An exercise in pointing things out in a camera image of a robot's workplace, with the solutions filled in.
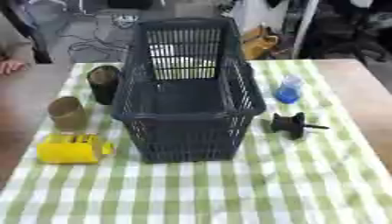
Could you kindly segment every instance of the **metal rod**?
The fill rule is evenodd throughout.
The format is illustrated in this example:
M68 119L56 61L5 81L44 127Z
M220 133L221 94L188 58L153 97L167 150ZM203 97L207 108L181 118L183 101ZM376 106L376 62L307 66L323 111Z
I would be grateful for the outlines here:
M319 129L319 130L329 130L329 127L320 126L320 125L313 125L313 124L304 124L305 128L312 128L312 129Z

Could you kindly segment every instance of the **wooden table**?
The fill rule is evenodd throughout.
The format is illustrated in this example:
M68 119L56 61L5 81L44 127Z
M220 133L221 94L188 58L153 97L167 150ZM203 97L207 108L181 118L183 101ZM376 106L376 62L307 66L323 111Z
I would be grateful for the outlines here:
M359 62L315 60L382 162L392 173L392 97ZM36 66L0 78L0 189L11 175L46 114L48 103L67 79L59 66Z
M9 77L0 76L0 189L68 74L65 66L45 65Z

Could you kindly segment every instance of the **black cup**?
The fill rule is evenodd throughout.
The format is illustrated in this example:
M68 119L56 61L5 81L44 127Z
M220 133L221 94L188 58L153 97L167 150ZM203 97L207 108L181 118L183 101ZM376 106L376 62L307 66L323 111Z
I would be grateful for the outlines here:
M98 66L87 74L95 100L103 105L111 105L118 85L120 70L115 66Z

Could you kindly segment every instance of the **yellow object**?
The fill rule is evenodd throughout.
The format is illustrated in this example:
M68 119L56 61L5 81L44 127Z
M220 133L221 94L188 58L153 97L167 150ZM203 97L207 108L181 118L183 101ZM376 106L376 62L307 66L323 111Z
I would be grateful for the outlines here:
M241 36L241 41L245 60L256 60L263 53L276 46L279 37L269 35L268 30L260 25L257 28L244 33Z
M37 145L37 157L49 164L95 164L113 152L113 144L97 135L48 135Z

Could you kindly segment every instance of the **hand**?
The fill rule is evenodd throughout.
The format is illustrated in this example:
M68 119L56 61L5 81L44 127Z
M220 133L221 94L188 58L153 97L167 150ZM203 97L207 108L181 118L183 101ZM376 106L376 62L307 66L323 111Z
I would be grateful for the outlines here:
M25 68L26 64L22 61L15 59L7 59L0 62L0 74L9 75L13 72L19 71Z

